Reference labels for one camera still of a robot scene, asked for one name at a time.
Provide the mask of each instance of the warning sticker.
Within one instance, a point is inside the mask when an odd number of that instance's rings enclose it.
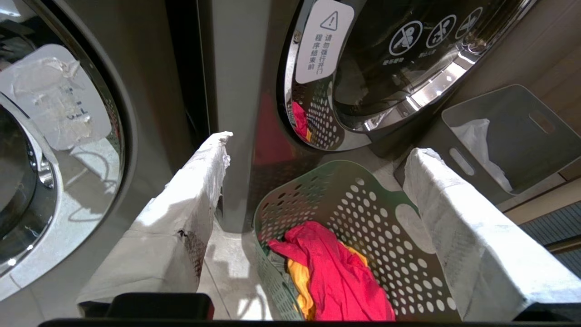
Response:
[[[331,75],[353,21],[353,8],[333,0],[313,5],[299,46],[295,79],[304,84]]]

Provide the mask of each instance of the bin handle slot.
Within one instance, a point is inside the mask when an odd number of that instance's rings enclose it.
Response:
[[[464,159],[464,156],[462,156],[456,148],[451,148],[449,153],[452,159],[456,161],[458,166],[460,166],[468,176],[474,176],[474,168],[468,163],[468,161],[466,161],[466,159]]]
[[[555,126],[538,110],[529,114],[529,118],[535,123],[545,134],[551,134],[555,131]]]

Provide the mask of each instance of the laundry basket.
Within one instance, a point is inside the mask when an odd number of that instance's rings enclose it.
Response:
[[[349,161],[329,162],[270,192],[254,215],[254,231],[259,275],[282,318],[303,320],[294,285],[269,261],[267,242],[317,221],[367,257],[398,321],[460,321],[436,254],[421,250],[396,218],[409,210],[417,214],[405,193],[385,190]]]

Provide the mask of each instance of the washer door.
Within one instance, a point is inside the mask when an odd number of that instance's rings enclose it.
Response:
[[[30,5],[0,8],[0,300],[92,233],[125,160],[117,106],[97,65],[53,13]]]
[[[312,147],[367,145],[441,98],[532,3],[305,1],[283,58],[286,116]]]

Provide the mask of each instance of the yellow clothing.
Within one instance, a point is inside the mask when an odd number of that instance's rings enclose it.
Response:
[[[361,253],[357,252],[352,247],[348,247],[343,244],[349,252],[358,256],[363,264],[367,266],[367,258],[364,257]],[[292,278],[293,283],[295,284],[296,290],[299,291],[299,295],[296,297],[296,301],[299,303],[300,310],[303,312],[303,316],[305,320],[312,321],[315,319],[315,302],[311,297],[311,293],[309,293],[309,281],[311,276],[309,274],[309,269],[302,264],[292,261],[291,259],[287,260],[286,264],[290,278]]]

